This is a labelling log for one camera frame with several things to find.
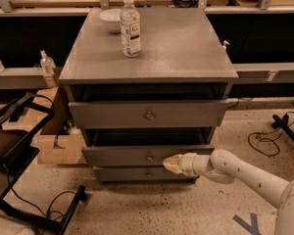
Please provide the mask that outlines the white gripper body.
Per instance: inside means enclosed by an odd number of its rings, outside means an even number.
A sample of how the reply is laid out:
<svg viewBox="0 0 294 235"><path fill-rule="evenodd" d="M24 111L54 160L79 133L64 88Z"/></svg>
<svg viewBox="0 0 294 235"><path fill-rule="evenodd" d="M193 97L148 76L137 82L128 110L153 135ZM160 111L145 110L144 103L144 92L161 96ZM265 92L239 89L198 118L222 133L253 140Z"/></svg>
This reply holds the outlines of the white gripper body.
<svg viewBox="0 0 294 235"><path fill-rule="evenodd" d="M185 176L198 176L195 172L193 163L197 155L195 153L186 153L178 161L179 171Z"/></svg>

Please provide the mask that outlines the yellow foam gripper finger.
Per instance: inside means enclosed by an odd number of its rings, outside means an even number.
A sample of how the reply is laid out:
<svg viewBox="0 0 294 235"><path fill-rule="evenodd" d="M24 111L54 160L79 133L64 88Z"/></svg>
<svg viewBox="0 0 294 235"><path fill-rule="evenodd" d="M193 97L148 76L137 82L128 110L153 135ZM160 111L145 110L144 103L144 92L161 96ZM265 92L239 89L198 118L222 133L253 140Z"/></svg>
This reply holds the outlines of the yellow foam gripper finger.
<svg viewBox="0 0 294 235"><path fill-rule="evenodd" d="M179 161L182 158L182 154L177 154L163 160L163 166L165 169L175 174L182 174L182 169L179 166Z"/></svg>

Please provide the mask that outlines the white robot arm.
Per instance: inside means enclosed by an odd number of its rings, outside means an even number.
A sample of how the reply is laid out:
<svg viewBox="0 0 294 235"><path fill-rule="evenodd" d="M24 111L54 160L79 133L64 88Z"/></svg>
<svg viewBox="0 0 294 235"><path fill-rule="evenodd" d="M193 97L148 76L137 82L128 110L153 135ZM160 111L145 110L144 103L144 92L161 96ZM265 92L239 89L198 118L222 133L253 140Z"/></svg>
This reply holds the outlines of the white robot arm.
<svg viewBox="0 0 294 235"><path fill-rule="evenodd" d="M294 235L294 179L280 178L225 149L215 149L210 155L173 155L165 158L163 165L175 174L202 175L217 183L229 184L239 179L277 209L274 235Z"/></svg>

